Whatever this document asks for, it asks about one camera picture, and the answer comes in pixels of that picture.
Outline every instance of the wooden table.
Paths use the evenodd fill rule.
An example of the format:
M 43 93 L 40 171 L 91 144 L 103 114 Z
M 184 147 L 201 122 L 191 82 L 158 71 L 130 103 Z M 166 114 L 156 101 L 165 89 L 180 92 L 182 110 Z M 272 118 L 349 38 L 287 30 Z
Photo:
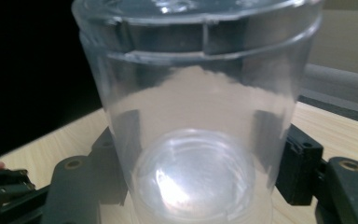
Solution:
M 323 111 L 310 105 L 297 103 L 293 124 L 324 146 L 324 159 L 342 156 L 358 160 L 358 122 Z M 7 168 L 27 169 L 31 181 L 38 189 L 49 184 L 55 165 L 65 158 L 88 155 L 91 145 L 107 127 L 102 109 L 76 120 L 59 130 L 42 136 L 0 158 Z M 126 204 L 131 204 L 127 197 Z M 275 224 L 316 223 L 312 206 L 293 207 L 287 204 L 279 191 L 274 190 Z M 103 207 L 115 221 L 106 223 L 131 223 L 130 208 Z

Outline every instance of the light wood surface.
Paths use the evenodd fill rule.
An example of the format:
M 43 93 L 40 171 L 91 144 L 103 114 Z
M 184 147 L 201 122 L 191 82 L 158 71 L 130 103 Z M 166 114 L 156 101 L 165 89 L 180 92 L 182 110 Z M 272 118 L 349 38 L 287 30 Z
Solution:
M 358 160 L 357 121 L 297 103 L 292 122 L 324 146 L 326 160 L 335 156 Z M 6 154 L 0 161 L 11 170 L 27 169 L 31 182 L 40 189 L 49 184 L 58 162 L 72 156 L 88 155 L 91 145 L 106 126 L 104 112 L 100 109 Z M 272 200 L 274 224 L 316 223 L 316 200 L 313 200 L 312 206 L 293 207 L 284 201 L 277 190 L 274 190 Z M 127 197 L 124 208 L 104 205 L 101 210 L 106 214 L 103 223 L 131 223 L 130 197 Z

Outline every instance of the plastic container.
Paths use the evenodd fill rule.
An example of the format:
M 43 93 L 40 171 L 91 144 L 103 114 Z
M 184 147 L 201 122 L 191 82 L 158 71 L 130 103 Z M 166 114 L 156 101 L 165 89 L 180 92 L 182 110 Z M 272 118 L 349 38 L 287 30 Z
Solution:
M 270 223 L 319 0 L 75 0 L 134 223 Z

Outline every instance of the dark background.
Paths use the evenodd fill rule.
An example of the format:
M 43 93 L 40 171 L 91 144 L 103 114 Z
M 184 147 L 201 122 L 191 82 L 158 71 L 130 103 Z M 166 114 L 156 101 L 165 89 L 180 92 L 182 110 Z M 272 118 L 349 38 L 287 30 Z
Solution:
M 71 4 L 0 1 L 0 155 L 101 107 Z

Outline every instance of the transparent cylinder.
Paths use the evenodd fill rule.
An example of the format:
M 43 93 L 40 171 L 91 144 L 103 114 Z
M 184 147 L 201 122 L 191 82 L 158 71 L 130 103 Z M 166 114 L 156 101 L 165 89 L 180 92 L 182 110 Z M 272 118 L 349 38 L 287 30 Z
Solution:
M 156 0 L 162 14 L 142 18 L 118 13 L 128 2 L 78 0 L 73 11 L 134 223 L 270 223 L 321 2 L 192 14 L 205 1 Z

